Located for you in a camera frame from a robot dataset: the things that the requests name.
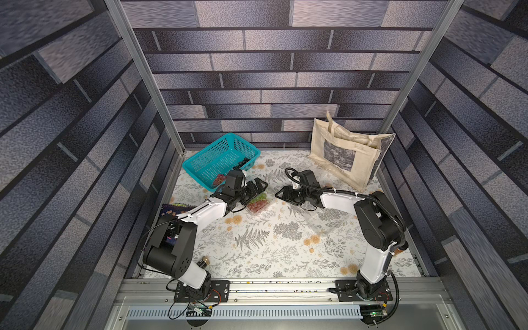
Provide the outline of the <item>red grape bunch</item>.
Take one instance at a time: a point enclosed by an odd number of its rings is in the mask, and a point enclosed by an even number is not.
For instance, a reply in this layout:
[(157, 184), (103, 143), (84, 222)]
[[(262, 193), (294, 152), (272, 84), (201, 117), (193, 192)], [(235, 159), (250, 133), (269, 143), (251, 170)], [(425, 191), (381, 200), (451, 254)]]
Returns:
[(257, 202), (257, 203), (249, 204), (247, 209), (251, 213), (257, 214), (257, 213), (261, 212), (263, 209), (265, 209), (268, 205), (269, 205), (269, 202), (267, 200), (262, 200), (262, 201)]
[(226, 180), (226, 176), (223, 174), (218, 174), (218, 176), (213, 181), (213, 186), (218, 187), (223, 184)]

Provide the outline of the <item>clear clamshell container front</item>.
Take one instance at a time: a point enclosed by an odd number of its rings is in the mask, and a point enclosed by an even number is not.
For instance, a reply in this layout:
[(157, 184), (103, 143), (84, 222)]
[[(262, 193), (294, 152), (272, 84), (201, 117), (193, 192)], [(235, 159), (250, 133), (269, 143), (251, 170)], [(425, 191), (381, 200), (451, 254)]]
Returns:
[(254, 199), (250, 200), (250, 202), (246, 206), (246, 209), (253, 215), (256, 215), (264, 211), (267, 207), (269, 207), (274, 201), (274, 199), (274, 194), (267, 194), (265, 192), (262, 192), (261, 194), (257, 195)]

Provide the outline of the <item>teal plastic basket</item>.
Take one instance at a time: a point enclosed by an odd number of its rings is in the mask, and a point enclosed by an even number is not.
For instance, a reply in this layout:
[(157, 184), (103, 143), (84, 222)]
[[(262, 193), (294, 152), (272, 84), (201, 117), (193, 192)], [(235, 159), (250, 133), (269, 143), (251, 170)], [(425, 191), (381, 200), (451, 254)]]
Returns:
[(261, 151), (253, 144), (234, 133), (227, 133), (184, 161), (183, 169), (203, 188), (213, 192), (217, 188), (213, 181), (218, 174), (227, 176), (244, 158), (250, 161), (241, 170), (248, 171), (260, 155)]

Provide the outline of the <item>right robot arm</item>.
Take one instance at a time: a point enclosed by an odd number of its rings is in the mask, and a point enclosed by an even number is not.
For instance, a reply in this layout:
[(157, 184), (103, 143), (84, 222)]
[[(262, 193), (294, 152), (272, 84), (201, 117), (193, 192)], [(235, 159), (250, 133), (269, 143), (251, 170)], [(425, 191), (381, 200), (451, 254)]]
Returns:
[(382, 192), (365, 195), (352, 191), (323, 188), (311, 170), (285, 169), (291, 181), (275, 197), (294, 206), (310, 203), (319, 209), (339, 210), (357, 217), (363, 237), (367, 241), (364, 261), (356, 274), (353, 289), (363, 301), (372, 301), (383, 294), (389, 265), (397, 250), (407, 248), (406, 225)]

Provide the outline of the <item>clear clamshell container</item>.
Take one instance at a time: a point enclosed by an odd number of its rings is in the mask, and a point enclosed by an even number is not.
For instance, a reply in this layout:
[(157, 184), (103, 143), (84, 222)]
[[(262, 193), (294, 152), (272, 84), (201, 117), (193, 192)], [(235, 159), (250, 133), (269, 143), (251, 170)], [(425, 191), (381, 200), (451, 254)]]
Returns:
[(359, 227), (356, 216), (341, 210), (318, 208), (309, 214), (306, 224), (314, 234), (321, 237), (337, 235)]
[(264, 211), (267, 207), (269, 207), (274, 201), (274, 199), (274, 194), (267, 194), (265, 192), (262, 192), (261, 194), (257, 195), (254, 199), (250, 200), (250, 202), (246, 206), (246, 209), (253, 215), (256, 215)]

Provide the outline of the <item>green grape bunch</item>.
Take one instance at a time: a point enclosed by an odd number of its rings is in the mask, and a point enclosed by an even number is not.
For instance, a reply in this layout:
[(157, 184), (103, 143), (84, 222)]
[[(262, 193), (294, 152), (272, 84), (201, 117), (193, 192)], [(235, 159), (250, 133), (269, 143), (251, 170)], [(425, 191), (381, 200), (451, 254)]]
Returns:
[(257, 203), (257, 202), (260, 202), (262, 200), (266, 200), (268, 197), (267, 195), (263, 192), (261, 193), (260, 195), (256, 196), (250, 203)]

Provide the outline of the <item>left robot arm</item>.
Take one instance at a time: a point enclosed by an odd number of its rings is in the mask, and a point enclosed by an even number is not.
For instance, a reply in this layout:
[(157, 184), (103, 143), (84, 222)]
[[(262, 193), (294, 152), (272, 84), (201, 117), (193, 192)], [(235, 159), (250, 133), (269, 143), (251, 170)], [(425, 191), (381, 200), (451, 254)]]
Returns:
[(268, 183), (260, 178), (246, 180), (242, 170), (229, 171), (225, 181), (204, 203), (186, 213), (161, 216), (143, 253), (143, 264), (184, 286), (192, 300), (211, 292), (211, 276), (204, 266), (193, 262), (199, 232), (264, 193)]

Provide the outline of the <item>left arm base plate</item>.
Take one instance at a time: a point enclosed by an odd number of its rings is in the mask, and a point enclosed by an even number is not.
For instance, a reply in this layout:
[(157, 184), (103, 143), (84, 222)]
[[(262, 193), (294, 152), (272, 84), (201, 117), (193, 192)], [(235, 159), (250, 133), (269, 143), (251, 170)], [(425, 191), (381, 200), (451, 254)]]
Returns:
[(200, 289), (178, 281), (174, 291), (174, 302), (203, 302), (203, 303), (226, 303), (229, 299), (230, 284), (228, 280), (206, 280)]

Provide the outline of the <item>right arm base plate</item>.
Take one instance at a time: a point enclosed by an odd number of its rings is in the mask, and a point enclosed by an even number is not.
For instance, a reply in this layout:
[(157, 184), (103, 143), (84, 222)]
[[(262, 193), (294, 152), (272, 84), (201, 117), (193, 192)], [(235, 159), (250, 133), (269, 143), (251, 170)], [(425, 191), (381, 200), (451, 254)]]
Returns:
[(381, 280), (376, 284), (360, 280), (337, 280), (335, 287), (328, 289), (337, 295), (340, 302), (379, 302), (386, 303), (393, 300), (393, 295), (387, 280)]

